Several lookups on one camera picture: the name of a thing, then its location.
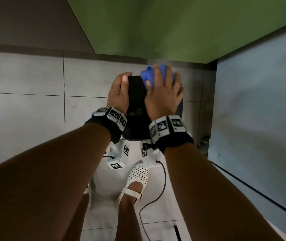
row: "finger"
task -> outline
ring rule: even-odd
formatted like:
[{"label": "finger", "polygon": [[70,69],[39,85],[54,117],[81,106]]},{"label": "finger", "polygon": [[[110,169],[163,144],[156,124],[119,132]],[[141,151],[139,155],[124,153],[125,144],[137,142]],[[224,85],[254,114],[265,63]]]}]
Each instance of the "finger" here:
[{"label": "finger", "polygon": [[166,65],[165,87],[172,88],[173,85],[173,71],[172,68]]},{"label": "finger", "polygon": [[175,73],[175,83],[173,85],[173,91],[174,94],[177,95],[179,90],[181,89],[182,84],[181,84],[181,75],[179,73]]},{"label": "finger", "polygon": [[125,97],[129,96],[129,77],[127,75],[122,76],[121,93]]},{"label": "finger", "polygon": [[112,84],[112,87],[120,87],[121,86],[123,75],[132,76],[132,73],[131,72],[124,72],[124,73],[117,75],[116,79],[114,80],[114,82]]},{"label": "finger", "polygon": [[153,93],[153,87],[152,87],[150,81],[147,80],[145,82],[145,84],[146,84],[146,87],[147,87],[146,97],[151,96],[152,93]]},{"label": "finger", "polygon": [[160,70],[160,67],[154,64],[154,84],[155,87],[163,86],[163,77]]},{"label": "finger", "polygon": [[179,93],[178,96],[177,96],[177,102],[178,102],[178,104],[180,104],[181,101],[183,100],[183,96],[184,96],[184,88],[181,87],[181,91],[180,91],[180,93]]}]

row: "hand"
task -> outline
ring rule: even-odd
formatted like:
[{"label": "hand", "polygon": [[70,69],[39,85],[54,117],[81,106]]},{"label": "hand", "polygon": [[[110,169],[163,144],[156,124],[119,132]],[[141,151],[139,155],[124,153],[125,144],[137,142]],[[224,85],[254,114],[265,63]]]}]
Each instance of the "hand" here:
[{"label": "hand", "polygon": [[150,119],[154,121],[163,116],[175,115],[184,94],[180,74],[175,73],[173,84],[173,71],[171,67],[166,66],[165,84],[163,84],[161,70],[159,66],[154,65],[154,84],[153,89],[151,83],[146,81],[148,91],[144,102]]},{"label": "hand", "polygon": [[129,76],[131,72],[117,75],[107,97],[107,107],[114,107],[126,114],[129,108]]}]

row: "person's left hand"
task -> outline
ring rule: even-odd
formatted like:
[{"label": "person's left hand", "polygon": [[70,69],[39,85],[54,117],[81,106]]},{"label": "person's left hand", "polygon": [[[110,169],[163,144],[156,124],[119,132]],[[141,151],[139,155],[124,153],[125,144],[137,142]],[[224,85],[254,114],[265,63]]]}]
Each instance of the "person's left hand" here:
[{"label": "person's left hand", "polygon": [[117,75],[107,97],[107,107],[114,107],[122,113],[129,108],[129,76],[131,72]]}]

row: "wrist band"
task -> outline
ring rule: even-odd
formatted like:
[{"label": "wrist band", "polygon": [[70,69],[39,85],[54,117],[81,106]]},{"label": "wrist band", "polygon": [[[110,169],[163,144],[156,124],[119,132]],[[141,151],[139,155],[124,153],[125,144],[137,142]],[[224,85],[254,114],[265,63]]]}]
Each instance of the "wrist band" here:
[{"label": "wrist band", "polygon": [[194,143],[182,119],[176,115],[154,120],[149,129],[152,143],[155,143],[163,154],[167,147],[176,147],[187,142]]},{"label": "wrist band", "polygon": [[111,133],[111,141],[116,144],[120,141],[127,118],[114,107],[100,107],[92,113],[92,117],[85,122],[85,124],[87,123],[98,123],[107,128]]}]

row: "forearm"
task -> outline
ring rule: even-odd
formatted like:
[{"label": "forearm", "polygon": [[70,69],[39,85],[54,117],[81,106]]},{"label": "forearm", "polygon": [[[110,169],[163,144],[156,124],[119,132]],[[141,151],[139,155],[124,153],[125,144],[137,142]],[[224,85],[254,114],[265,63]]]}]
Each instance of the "forearm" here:
[{"label": "forearm", "polygon": [[192,240],[282,240],[193,144],[166,148],[165,158]]},{"label": "forearm", "polygon": [[110,137],[89,123],[0,164],[3,237],[62,238]]}]

